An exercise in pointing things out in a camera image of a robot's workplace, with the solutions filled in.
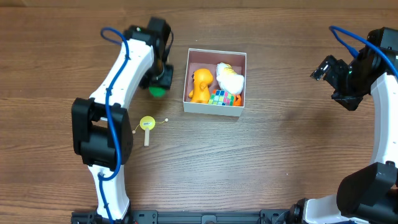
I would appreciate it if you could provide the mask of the green round plastic toy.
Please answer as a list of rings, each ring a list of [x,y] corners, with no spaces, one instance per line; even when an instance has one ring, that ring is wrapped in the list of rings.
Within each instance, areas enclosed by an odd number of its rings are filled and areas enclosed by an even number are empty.
[[[161,98],[166,94],[166,89],[158,86],[150,86],[149,92],[155,98]]]

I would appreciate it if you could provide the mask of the orange dinosaur toy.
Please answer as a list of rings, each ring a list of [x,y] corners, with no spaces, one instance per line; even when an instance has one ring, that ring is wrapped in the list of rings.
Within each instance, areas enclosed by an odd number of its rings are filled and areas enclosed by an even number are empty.
[[[206,68],[194,71],[192,75],[193,90],[188,94],[191,103],[207,104],[210,99],[209,86],[213,83],[213,75]]]

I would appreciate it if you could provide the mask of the yellow wooden rattle drum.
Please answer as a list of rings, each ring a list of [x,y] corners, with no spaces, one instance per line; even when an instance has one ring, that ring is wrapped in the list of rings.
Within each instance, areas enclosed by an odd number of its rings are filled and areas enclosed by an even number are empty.
[[[169,119],[165,118],[163,121],[156,121],[152,116],[144,116],[141,118],[139,124],[132,133],[135,134],[138,128],[144,131],[144,147],[149,147],[150,132],[155,128],[156,124],[168,123]]]

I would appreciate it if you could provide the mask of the multicoloured puzzle cube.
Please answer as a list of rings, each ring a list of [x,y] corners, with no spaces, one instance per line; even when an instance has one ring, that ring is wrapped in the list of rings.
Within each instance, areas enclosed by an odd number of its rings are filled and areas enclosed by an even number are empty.
[[[233,103],[234,95],[224,90],[213,90],[208,101],[209,105],[219,106],[233,106]]]

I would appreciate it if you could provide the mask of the white plush duck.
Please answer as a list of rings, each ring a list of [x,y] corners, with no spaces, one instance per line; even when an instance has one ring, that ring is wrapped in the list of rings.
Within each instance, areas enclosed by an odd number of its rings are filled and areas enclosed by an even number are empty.
[[[216,67],[216,80],[222,90],[234,96],[233,106],[242,106],[244,76],[236,73],[230,64],[221,62]]]

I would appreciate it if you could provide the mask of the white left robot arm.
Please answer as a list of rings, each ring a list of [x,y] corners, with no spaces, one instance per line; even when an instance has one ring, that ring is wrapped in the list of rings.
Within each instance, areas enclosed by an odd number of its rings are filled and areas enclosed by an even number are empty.
[[[174,68],[167,58],[174,34],[163,19],[152,18],[147,27],[131,26],[124,32],[101,30],[106,31],[120,37],[114,41],[119,55],[98,89],[72,104],[73,148],[93,176],[98,207],[72,213],[72,223],[133,222],[124,177],[133,145],[128,109],[138,88],[162,97],[172,84]]]

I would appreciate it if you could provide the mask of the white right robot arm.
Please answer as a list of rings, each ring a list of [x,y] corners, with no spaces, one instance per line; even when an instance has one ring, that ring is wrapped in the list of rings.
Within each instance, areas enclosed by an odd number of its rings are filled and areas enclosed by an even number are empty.
[[[369,165],[346,176],[337,193],[303,198],[279,223],[397,223],[397,30],[382,27],[362,38],[330,26],[352,61],[325,57],[311,74],[334,89],[331,99],[354,111],[364,96],[374,102],[374,143]]]

